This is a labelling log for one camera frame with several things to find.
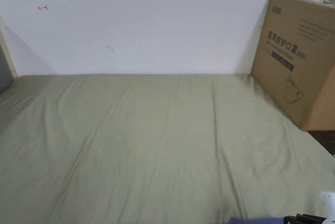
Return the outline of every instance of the red mark on wall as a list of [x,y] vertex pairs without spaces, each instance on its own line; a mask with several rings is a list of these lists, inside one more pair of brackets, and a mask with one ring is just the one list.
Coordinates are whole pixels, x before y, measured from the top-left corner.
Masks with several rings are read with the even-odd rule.
[[47,10],[46,4],[45,4],[45,7],[39,6],[39,11],[42,11],[42,9],[46,9]]

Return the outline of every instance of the bed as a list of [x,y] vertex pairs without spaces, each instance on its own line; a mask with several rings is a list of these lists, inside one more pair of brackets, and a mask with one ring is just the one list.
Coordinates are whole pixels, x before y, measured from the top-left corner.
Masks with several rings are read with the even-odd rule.
[[22,76],[0,95],[0,223],[308,213],[335,159],[250,75]]

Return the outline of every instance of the dark floor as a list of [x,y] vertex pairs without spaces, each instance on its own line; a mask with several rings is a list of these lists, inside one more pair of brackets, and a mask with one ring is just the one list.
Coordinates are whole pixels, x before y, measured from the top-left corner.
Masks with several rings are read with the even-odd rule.
[[322,146],[335,155],[335,131],[309,131]]

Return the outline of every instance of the mask illustration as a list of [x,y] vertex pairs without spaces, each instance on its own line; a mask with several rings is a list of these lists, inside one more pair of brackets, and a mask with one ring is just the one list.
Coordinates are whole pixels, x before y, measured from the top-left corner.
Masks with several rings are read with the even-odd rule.
[[285,92],[285,101],[287,103],[297,102],[304,96],[304,93],[302,91],[299,91],[298,87],[294,83],[292,76],[289,76],[289,78],[286,79],[284,92]]

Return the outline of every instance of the wrinkle in sheet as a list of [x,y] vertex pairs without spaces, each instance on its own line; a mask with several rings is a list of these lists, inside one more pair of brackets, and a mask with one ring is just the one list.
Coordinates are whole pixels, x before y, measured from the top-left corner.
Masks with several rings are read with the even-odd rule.
[[145,196],[144,196],[144,200],[143,200],[143,203],[142,203],[142,207],[141,207],[141,211],[140,211],[140,214],[139,214],[139,217],[138,217],[136,223],[138,223],[139,220],[141,219],[142,211],[143,211],[143,208],[144,208],[144,206],[145,206],[145,201],[146,201],[146,199],[147,199],[148,193],[149,193],[149,191],[150,191],[151,183],[152,183],[154,174],[155,174],[155,172],[156,172],[156,167],[157,167],[157,163],[158,163],[158,158],[159,158],[159,155],[160,155],[160,151],[162,150],[162,145],[163,145],[164,138],[165,138],[165,134],[166,134],[166,131],[167,131],[167,128],[168,128],[168,124],[169,124],[169,118],[170,118],[170,113],[171,113],[171,107],[172,107],[172,104],[174,103],[174,101],[176,100],[176,97],[177,97],[177,94],[178,94],[178,90],[179,90],[179,86],[180,86],[181,78],[182,78],[182,77],[180,76],[180,77],[179,77],[179,80],[178,80],[178,84],[177,84],[177,88],[176,88],[175,94],[174,94],[173,98],[171,98],[171,100],[170,100],[170,102],[169,102],[169,105],[168,105],[168,110],[167,110],[167,122],[166,122],[166,124],[165,124],[165,128],[164,128],[164,130],[163,130],[162,138],[161,138],[161,141],[160,141],[160,144],[159,144],[159,149],[158,149],[158,153],[157,153],[157,156],[156,156],[155,166],[154,166],[154,168],[153,168],[153,172],[152,172],[152,175],[151,175],[151,178],[150,178],[150,181],[149,181],[148,189],[146,190],[146,193],[145,193]]
[[[125,95],[127,94],[128,90],[130,89],[131,85],[134,83],[134,80],[135,80],[135,77],[133,78],[133,80],[130,82],[130,84],[128,85],[128,87],[126,88],[125,92],[123,93],[123,95],[121,96],[120,100],[117,102],[113,112],[118,108],[119,104],[122,102],[123,98],[125,97]],[[83,147],[81,148],[75,162],[74,162],[74,165],[73,165],[73,168],[70,172],[70,175],[69,175],[69,179],[67,180],[65,186],[63,187],[63,189],[61,190],[57,200],[55,201],[53,207],[52,207],[52,210],[51,210],[51,213],[49,215],[49,218],[48,218],[48,221],[51,219],[51,216],[55,210],[55,207],[59,201],[59,199],[61,198],[61,196],[63,195],[64,191],[66,190],[67,186],[69,185],[75,171],[76,171],[76,168],[78,167],[78,164],[80,162],[80,159],[82,158],[82,155],[84,153],[84,151],[86,150],[86,152],[88,152],[88,150],[90,149],[90,147],[93,145],[93,142],[95,141],[95,136],[98,132],[98,130],[100,129],[101,125],[102,125],[102,122],[103,120],[105,120],[105,118],[107,117],[108,113],[110,112],[110,108],[112,106],[113,102],[111,104],[109,104],[108,106],[108,109],[105,111],[105,113],[103,114],[103,116],[99,119],[98,122],[94,123],[93,126],[90,128],[90,130],[88,131],[86,137],[84,138],[84,144],[83,144]]]

